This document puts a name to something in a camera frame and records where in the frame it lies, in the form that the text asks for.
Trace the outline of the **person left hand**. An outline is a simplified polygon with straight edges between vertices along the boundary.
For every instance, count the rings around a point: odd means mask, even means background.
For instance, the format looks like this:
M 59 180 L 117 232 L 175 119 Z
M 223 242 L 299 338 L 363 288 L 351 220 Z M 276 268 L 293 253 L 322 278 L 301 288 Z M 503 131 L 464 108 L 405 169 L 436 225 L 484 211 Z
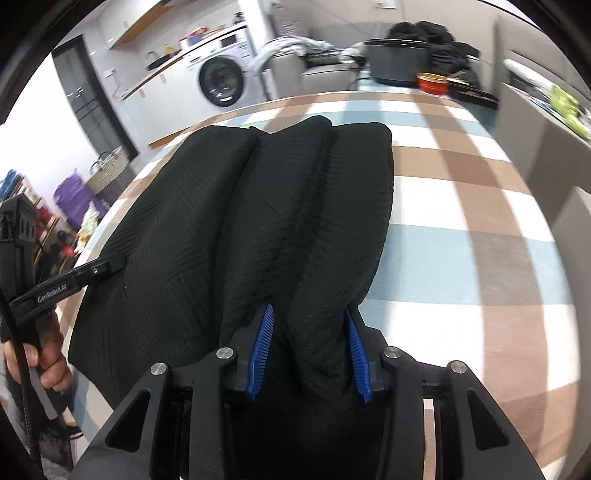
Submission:
M 30 367 L 40 367 L 42 372 L 39 380 L 45 389 L 63 393 L 69 387 L 72 373 L 62 353 L 64 337 L 60 332 L 57 314 L 52 311 L 36 324 L 41 349 L 32 344 L 24 343 L 27 363 Z M 20 385 L 20 374 L 17 359 L 11 341 L 2 344 L 6 366 L 6 385 L 12 396 Z

